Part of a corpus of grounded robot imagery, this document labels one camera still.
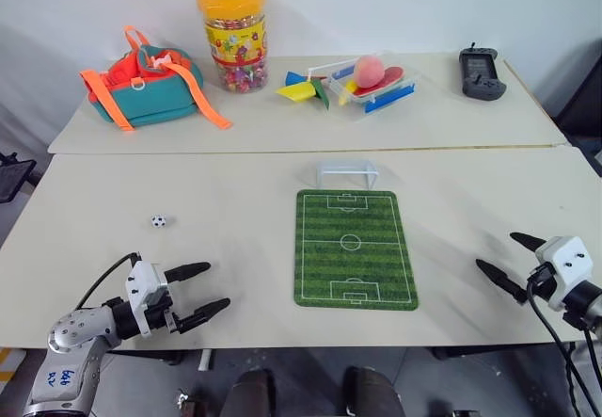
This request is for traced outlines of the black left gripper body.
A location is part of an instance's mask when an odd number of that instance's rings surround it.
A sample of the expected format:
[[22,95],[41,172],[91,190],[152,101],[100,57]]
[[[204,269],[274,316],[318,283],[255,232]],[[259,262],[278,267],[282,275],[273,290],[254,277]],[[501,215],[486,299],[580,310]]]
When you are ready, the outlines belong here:
[[170,333],[180,330],[180,319],[172,311],[170,293],[155,293],[145,297],[143,336],[151,336],[154,329],[167,328]]

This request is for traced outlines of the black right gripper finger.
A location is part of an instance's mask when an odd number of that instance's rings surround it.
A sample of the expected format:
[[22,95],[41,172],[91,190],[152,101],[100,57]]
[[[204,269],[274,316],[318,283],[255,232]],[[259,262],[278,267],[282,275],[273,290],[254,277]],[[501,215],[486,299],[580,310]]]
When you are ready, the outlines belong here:
[[536,251],[543,246],[547,241],[539,237],[535,237],[526,233],[512,232],[510,237],[518,244],[530,251]]
[[481,259],[477,259],[475,263],[491,282],[512,296],[518,304],[525,304],[528,301],[526,290],[512,281],[503,270]]

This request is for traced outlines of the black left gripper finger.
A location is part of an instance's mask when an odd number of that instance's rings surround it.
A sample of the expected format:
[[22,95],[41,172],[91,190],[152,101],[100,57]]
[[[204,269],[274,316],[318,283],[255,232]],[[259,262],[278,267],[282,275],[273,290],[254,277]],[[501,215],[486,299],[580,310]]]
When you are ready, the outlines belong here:
[[196,275],[209,270],[210,268],[211,264],[208,262],[180,265],[165,272],[166,282],[172,283],[175,281],[187,281],[194,278]]
[[227,297],[203,305],[184,319],[177,319],[176,330],[180,334],[184,334],[185,332],[201,326],[209,322],[218,313],[227,309],[229,305],[230,299]]

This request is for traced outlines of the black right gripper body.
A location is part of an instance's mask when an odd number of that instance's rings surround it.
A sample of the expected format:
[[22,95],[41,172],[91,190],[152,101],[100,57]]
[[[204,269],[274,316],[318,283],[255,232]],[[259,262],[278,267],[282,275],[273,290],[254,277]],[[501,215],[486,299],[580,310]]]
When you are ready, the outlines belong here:
[[527,296],[549,301],[557,288],[554,275],[555,268],[550,262],[544,262],[534,268],[527,279]]

